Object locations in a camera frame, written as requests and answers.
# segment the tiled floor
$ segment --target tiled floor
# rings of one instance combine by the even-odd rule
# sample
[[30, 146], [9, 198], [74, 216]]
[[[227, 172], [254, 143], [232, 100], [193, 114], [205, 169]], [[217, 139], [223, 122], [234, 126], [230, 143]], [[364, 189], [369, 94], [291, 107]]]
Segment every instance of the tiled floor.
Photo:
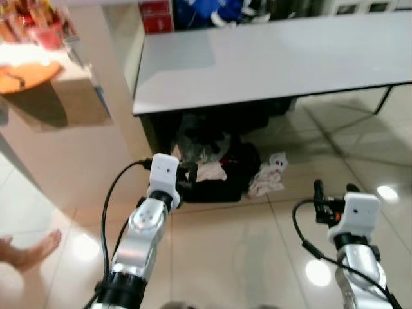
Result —
[[[285, 189], [256, 200], [184, 205], [167, 223], [143, 308], [186, 300], [199, 309], [342, 308], [333, 266], [313, 262], [294, 231], [295, 202], [311, 197], [312, 182], [339, 196], [348, 182], [376, 193], [397, 191], [384, 201], [374, 243], [379, 245], [389, 287], [412, 309], [412, 88], [394, 90], [377, 117], [370, 111], [382, 90], [304, 98], [293, 113], [273, 118], [250, 133], [263, 157], [286, 151]], [[107, 236], [113, 244], [133, 205], [111, 209]], [[59, 210], [0, 157], [0, 236], [20, 247], [59, 227], [59, 249], [21, 275], [0, 264], [2, 309], [82, 308], [102, 275], [98, 240], [101, 208]], [[313, 209], [302, 209], [306, 236], [329, 256], [327, 227]]]

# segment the white table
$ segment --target white table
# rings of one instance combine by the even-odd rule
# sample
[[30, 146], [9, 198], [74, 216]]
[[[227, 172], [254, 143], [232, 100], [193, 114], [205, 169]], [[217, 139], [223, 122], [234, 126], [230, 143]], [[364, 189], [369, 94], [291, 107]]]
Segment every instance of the white table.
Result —
[[133, 114], [412, 82], [410, 11], [149, 35]]

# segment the orange plate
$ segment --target orange plate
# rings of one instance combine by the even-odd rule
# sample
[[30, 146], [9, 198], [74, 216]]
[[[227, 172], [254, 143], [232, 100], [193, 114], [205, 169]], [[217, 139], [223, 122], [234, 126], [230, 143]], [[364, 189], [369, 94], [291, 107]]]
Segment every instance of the orange plate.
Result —
[[[33, 88], [52, 79], [60, 71], [57, 61], [44, 66], [41, 63], [26, 63], [19, 66], [5, 66], [0, 68], [0, 94], [15, 93]], [[24, 79], [24, 87], [20, 87], [20, 80], [9, 76]]]

